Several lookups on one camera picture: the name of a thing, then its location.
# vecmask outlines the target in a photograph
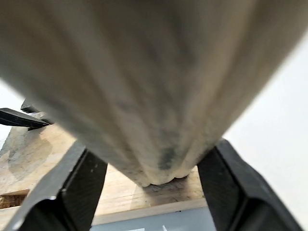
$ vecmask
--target wooden board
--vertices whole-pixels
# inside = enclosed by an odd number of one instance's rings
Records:
[[[0,195],[35,187],[75,141],[57,125],[13,127],[0,151]],[[184,179],[141,188],[111,165],[93,225],[206,206],[197,168]],[[18,207],[0,209],[0,230]]]

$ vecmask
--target white wall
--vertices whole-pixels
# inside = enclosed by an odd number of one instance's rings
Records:
[[[224,137],[308,230],[308,33]]]
[[[0,78],[0,108],[8,107],[19,111],[21,104],[24,101],[24,97],[19,95],[11,87],[5,84]],[[0,125],[0,149],[2,148],[4,141],[9,134],[11,127]]]

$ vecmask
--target gray surface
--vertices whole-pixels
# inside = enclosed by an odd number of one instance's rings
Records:
[[[215,231],[208,208],[93,226],[90,231]]]

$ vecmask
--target plywood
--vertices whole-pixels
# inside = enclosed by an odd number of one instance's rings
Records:
[[[32,131],[13,127],[0,151],[0,194],[32,190],[74,141],[75,138],[57,125]],[[197,168],[184,179],[141,188],[109,165],[93,224],[203,206],[206,203]],[[17,209],[0,209],[0,230]]]

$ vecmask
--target black clamp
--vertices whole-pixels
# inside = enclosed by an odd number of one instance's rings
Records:
[[[75,143],[46,174],[5,231],[88,231],[107,164]],[[217,231],[302,231],[265,180],[226,140],[198,164]]]

